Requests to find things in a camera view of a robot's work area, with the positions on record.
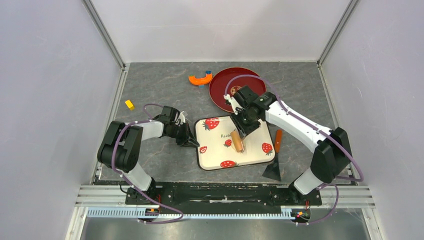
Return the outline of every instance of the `brown cylindrical object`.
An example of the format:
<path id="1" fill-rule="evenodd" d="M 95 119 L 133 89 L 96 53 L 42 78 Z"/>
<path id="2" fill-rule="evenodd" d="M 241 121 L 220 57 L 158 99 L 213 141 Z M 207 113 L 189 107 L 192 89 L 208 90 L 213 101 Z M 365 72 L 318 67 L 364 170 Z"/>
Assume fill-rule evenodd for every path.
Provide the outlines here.
<path id="1" fill-rule="evenodd" d="M 240 138 L 239 133 L 236 130 L 234 130 L 230 133 L 230 136 L 237 153 L 243 152 L 245 149 L 243 147 L 242 139 Z"/>

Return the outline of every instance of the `red plate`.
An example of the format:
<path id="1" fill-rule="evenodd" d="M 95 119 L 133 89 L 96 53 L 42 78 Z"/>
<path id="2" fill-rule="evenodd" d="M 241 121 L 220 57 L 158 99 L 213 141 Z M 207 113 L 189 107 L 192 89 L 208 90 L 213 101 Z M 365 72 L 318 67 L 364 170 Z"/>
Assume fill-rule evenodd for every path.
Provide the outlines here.
<path id="1" fill-rule="evenodd" d="M 212 81 L 210 81 L 209 83 L 209 95 L 213 103 L 216 104 L 220 109 L 232 113 L 233 109 L 230 105 L 226 104 L 226 101 L 224 99 L 224 91 L 227 86 L 227 83 L 231 79 L 236 76 L 245 74 L 259 77 L 259 75 L 256 74 L 254 71 L 242 67 L 230 67 L 214 75 Z M 263 81 L 254 77 L 245 76 L 234 80 L 229 85 L 227 93 L 230 96 L 233 96 L 238 89 L 244 87 L 245 85 L 248 85 L 249 88 L 252 89 L 252 91 L 258 94 L 259 96 L 267 91 L 267 87 L 265 86 L 265 83 Z"/>

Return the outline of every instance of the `gray countertop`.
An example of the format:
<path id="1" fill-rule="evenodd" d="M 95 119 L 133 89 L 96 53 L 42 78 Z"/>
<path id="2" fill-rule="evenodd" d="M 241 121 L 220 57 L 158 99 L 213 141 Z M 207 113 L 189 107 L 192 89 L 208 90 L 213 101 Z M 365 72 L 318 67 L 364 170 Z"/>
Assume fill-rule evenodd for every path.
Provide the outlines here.
<path id="1" fill-rule="evenodd" d="M 218 108 L 209 96 L 208 86 L 199 88 L 190 84 L 189 75 L 203 77 L 205 71 L 213 74 L 230 67 L 250 69 L 269 80 L 282 100 L 292 109 L 314 122 L 334 128 L 331 112 L 314 62 L 158 62 L 131 63 L 116 120 L 132 122 L 145 120 L 144 104 L 156 103 L 172 106 L 187 112 L 190 128 L 198 119 L 228 115 Z M 125 105 L 131 100 L 135 109 Z M 148 111 L 156 116 L 161 108 L 149 106 Z M 270 127 L 274 139 L 276 126 Z M 312 153 L 300 141 L 283 134 L 278 155 L 281 179 L 290 183 L 311 164 Z M 168 137 L 149 139 L 141 144 L 138 161 L 143 169 L 156 181 L 181 182 L 244 182 L 275 183 L 262 177 L 266 164 L 240 166 L 213 171 L 199 168 L 195 148 L 179 147 Z M 102 168 L 100 180 L 119 180 L 119 176 L 106 167 Z M 347 183 L 337 180 L 336 183 Z"/>

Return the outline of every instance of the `floor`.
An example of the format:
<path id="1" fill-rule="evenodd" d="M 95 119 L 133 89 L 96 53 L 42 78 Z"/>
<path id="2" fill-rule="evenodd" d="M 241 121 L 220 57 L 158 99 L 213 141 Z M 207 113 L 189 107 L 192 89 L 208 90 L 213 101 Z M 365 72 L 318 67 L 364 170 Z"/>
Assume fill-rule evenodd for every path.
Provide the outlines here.
<path id="1" fill-rule="evenodd" d="M 159 62 L 131 63 L 116 120 L 132 122 L 145 120 L 142 106 L 147 103 L 168 105 L 186 111 L 193 131 L 193 123 L 200 118 L 228 115 L 212 102 L 207 87 L 190 84 L 189 75 L 204 76 L 230 67 L 250 69 L 269 80 L 283 101 L 292 109 L 318 124 L 334 128 L 324 87 L 314 62 Z M 135 110 L 125 105 L 131 100 Z M 153 115 L 161 108 L 150 106 Z M 274 138 L 276 126 L 270 127 Z M 278 161 L 283 183 L 291 183 L 308 169 L 312 153 L 296 138 L 284 134 Z M 230 169 L 204 171 L 199 168 L 194 148 L 178 147 L 175 140 L 163 137 L 143 141 L 138 161 L 156 181 L 172 182 L 244 182 L 275 183 L 262 177 L 266 164 L 241 166 Z M 120 180 L 111 169 L 103 167 L 100 180 Z M 336 183 L 347 183 L 336 180 Z"/>
<path id="2" fill-rule="evenodd" d="M 312 220 L 327 212 L 327 209 L 314 209 Z M 298 227 L 289 220 L 270 219 L 192 219 L 144 225 L 131 218 L 87 218 L 81 235 L 82 240 L 181 237 L 185 240 L 370 240 L 361 209 L 338 209 L 319 224 Z"/>

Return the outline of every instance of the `white wall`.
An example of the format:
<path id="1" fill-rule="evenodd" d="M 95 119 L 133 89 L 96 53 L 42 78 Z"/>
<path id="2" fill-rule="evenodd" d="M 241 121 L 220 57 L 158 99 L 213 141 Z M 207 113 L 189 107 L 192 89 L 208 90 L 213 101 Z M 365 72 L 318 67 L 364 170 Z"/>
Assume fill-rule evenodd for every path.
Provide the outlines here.
<path id="1" fill-rule="evenodd" d="M 324 76 L 387 239 L 422 239 L 424 1 L 360 1 Z"/>
<path id="2" fill-rule="evenodd" d="M 0 7 L 0 239 L 64 239 L 119 68 L 80 0 Z"/>
<path id="3" fill-rule="evenodd" d="M 93 0 L 125 62 L 316 61 L 349 0 Z"/>

